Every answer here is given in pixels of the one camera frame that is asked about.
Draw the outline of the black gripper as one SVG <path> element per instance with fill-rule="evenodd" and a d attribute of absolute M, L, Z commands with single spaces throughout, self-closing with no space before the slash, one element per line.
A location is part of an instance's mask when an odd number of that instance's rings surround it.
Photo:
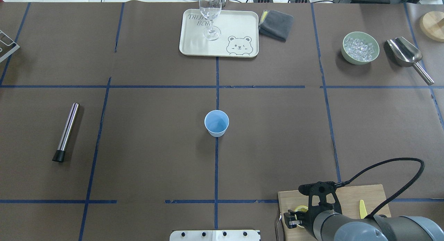
<path fill-rule="evenodd" d="M 288 229 L 294 229 L 303 226 L 305 229 L 312 229 L 316 218 L 316 212 L 313 211 L 293 211 L 288 210 L 283 213 L 285 219 L 297 219 L 301 214 L 302 220 L 284 220 L 284 224 Z"/>

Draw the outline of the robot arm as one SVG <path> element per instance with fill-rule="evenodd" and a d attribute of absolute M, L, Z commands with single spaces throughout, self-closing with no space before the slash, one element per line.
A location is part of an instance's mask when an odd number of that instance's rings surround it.
<path fill-rule="evenodd" d="M 444 233 L 426 217 L 400 216 L 352 219 L 334 211 L 324 211 L 313 222 L 305 212 L 283 214 L 287 228 L 301 225 L 317 241 L 442 241 Z"/>

